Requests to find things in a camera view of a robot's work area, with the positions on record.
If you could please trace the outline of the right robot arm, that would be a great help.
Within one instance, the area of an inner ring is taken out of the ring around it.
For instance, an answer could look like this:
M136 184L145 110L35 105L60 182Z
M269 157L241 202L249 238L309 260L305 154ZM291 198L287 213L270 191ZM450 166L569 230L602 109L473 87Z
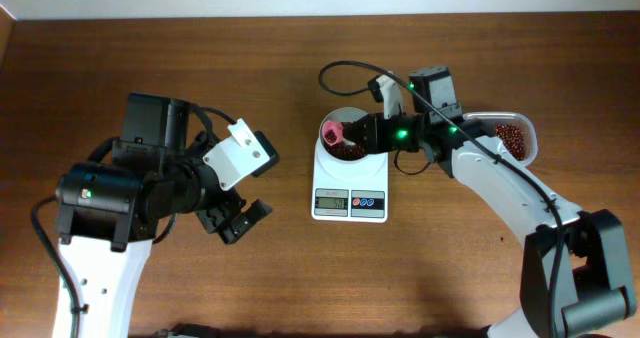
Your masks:
M610 211L587 212L535 177L495 130L467 119L444 67L391 79L413 97L414 115L368 114L343 131L368 153L423 151L475 192L524 249L520 307L485 328L487 337L581 337L637 310L623 226Z

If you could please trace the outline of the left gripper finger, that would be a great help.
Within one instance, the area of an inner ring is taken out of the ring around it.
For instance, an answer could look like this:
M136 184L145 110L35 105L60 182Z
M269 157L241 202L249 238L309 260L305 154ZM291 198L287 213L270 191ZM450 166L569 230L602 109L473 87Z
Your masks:
M254 136L258 143L254 156L259 158L261 165L252 172L252 176L259 177L280 161L280 155L262 131L255 131Z
M250 207L222 225L218 232L226 245L239 241L254 225L273 212L273 208L262 200L254 201Z

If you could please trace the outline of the pink measuring scoop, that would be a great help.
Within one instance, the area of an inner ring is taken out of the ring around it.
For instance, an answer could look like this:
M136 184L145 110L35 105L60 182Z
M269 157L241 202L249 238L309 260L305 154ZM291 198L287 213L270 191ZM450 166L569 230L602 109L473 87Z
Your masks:
M321 137L328 146L335 146L344 140L344 125L342 122L327 120L322 124Z

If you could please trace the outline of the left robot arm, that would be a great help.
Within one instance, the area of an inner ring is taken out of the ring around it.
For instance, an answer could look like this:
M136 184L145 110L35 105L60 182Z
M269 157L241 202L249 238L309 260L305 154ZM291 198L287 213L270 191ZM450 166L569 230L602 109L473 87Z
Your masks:
M235 186L279 161L267 137L229 118L226 139L212 109L132 93L119 136L62 176L54 199L60 290L56 337L124 337L162 219L194 214L208 234L236 243L272 209Z

